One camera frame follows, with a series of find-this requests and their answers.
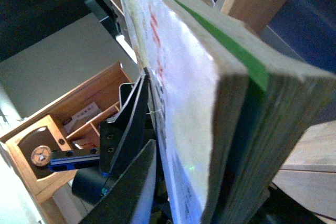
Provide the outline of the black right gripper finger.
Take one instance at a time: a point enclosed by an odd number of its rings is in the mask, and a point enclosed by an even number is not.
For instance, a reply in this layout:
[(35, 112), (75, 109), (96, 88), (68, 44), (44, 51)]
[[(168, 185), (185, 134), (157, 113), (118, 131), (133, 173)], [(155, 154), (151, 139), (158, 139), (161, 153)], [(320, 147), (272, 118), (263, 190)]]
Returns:
[(156, 181), (156, 141), (139, 154), (81, 223), (150, 223)]

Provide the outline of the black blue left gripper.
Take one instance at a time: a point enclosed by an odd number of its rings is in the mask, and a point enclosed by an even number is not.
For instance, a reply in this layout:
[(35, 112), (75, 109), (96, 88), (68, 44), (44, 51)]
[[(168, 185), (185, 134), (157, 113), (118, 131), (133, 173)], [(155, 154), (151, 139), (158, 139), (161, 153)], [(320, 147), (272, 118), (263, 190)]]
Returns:
[(118, 114), (100, 124), (100, 147), (52, 152), (48, 168), (76, 170), (72, 194), (91, 205), (107, 195), (143, 146), (148, 81), (147, 74), (141, 74)]

